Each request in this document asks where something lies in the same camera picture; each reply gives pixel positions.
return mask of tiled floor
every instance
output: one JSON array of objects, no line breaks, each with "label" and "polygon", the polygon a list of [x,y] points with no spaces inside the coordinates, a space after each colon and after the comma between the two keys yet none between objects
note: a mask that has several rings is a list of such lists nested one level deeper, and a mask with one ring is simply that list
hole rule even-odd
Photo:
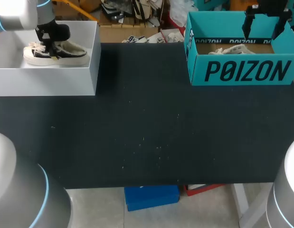
[{"label": "tiled floor", "polygon": [[[260,184],[246,184],[248,202]],[[176,204],[128,212],[123,188],[68,190],[73,202],[72,228],[238,228],[230,186],[195,196],[181,196]],[[266,219],[255,228],[267,228]]]}]

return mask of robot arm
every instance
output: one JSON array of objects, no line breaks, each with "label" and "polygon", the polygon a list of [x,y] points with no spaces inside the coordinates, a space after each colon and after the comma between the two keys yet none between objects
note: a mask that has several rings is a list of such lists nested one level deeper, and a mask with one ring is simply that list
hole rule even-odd
[{"label": "robot arm", "polygon": [[288,0],[257,0],[258,5],[248,6],[245,14],[246,19],[242,30],[245,38],[248,39],[251,24],[256,14],[266,14],[269,17],[279,17],[279,21],[275,26],[272,39],[277,38],[283,31],[285,24],[292,16],[292,12],[286,9]]},{"label": "robot arm", "polygon": [[69,27],[56,23],[51,0],[0,0],[0,32],[32,29],[48,46],[70,38]]}]

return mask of white box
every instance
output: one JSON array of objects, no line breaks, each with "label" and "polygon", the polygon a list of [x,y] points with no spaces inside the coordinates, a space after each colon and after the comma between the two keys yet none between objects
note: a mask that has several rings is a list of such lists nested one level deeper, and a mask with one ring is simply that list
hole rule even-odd
[{"label": "white box", "polygon": [[0,33],[0,96],[95,95],[101,54],[95,21],[58,21],[70,27],[70,40],[83,46],[90,61],[83,66],[33,66],[23,48],[39,42],[34,30]]}]

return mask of black table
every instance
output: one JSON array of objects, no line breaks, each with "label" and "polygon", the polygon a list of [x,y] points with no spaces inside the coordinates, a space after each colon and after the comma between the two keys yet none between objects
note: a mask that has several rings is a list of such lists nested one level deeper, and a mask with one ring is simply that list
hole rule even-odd
[{"label": "black table", "polygon": [[189,83],[183,44],[102,44],[93,97],[0,97],[0,132],[66,188],[270,182],[294,85]]}]

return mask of shoe on shelf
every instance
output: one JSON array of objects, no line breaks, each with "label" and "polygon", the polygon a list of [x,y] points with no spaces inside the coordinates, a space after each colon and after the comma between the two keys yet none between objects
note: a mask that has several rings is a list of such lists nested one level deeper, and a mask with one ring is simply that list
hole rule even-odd
[{"label": "shoe on shelf", "polygon": [[223,50],[222,48],[217,49],[215,52],[209,52],[209,55],[224,55],[224,54],[254,54],[244,44],[232,46]]},{"label": "shoe on shelf", "polygon": [[28,47],[23,49],[23,58],[27,63],[36,66],[79,66],[86,64],[90,59],[83,47],[68,40],[55,42],[52,49],[53,54],[50,55],[42,42],[30,42]]},{"label": "shoe on shelf", "polygon": [[183,35],[178,31],[177,33],[170,33],[167,37],[168,43],[184,42]]},{"label": "shoe on shelf", "polygon": [[135,36],[129,36],[128,39],[125,39],[122,41],[122,43],[147,43],[147,38],[142,37],[135,37]]}]

